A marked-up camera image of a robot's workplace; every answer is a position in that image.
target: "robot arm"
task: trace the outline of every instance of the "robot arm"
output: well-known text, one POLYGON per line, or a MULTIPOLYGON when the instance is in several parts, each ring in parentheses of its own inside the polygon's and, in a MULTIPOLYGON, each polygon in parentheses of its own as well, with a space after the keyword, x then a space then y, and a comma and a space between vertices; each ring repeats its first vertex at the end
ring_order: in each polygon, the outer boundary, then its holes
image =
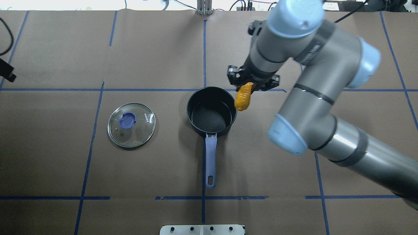
POLYGON ((290 57, 306 66, 276 114, 269 139, 296 155, 317 151, 418 210, 418 162, 330 114, 345 87, 359 87, 374 74, 379 51, 324 20, 320 0, 281 0, 266 21, 250 25, 249 33, 247 60, 228 68, 237 89, 246 82, 254 82, 254 90, 276 87, 274 74, 290 57))

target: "orange object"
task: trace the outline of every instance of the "orange object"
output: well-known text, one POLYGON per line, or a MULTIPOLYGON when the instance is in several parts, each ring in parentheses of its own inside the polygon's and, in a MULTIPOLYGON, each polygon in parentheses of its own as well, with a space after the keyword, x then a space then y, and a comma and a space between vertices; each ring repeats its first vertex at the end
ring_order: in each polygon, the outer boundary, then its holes
POLYGON ((250 105, 252 90, 252 82, 247 82, 245 85, 240 87, 240 90, 237 93, 237 98, 235 99, 235 108, 238 111, 244 111, 250 105))

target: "light blue cap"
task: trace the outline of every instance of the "light blue cap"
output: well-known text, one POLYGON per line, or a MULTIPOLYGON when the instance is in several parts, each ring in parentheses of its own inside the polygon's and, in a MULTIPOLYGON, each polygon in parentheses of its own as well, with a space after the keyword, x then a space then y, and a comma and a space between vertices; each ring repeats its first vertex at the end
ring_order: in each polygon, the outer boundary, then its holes
POLYGON ((303 154, 308 149, 308 145, 302 136, 282 115, 275 116, 267 133, 268 138, 289 153, 303 154))
POLYGON ((360 40, 362 46, 362 58, 356 75, 347 85, 349 88, 356 88, 366 83, 375 74, 380 64, 380 51, 368 44, 364 39, 357 38, 360 40))
POLYGON ((279 37, 301 38, 319 28, 324 18, 321 0, 280 0, 267 18, 279 37))

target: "metal bracket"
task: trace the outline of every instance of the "metal bracket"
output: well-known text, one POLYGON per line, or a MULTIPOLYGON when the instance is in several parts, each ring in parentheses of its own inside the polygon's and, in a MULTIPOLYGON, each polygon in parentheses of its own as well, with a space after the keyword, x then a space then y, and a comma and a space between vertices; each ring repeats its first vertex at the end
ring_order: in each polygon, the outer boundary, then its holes
POLYGON ((165 225, 160 235, 245 235, 245 225, 165 225))
POLYGON ((197 15, 212 15, 212 0, 197 0, 197 15))

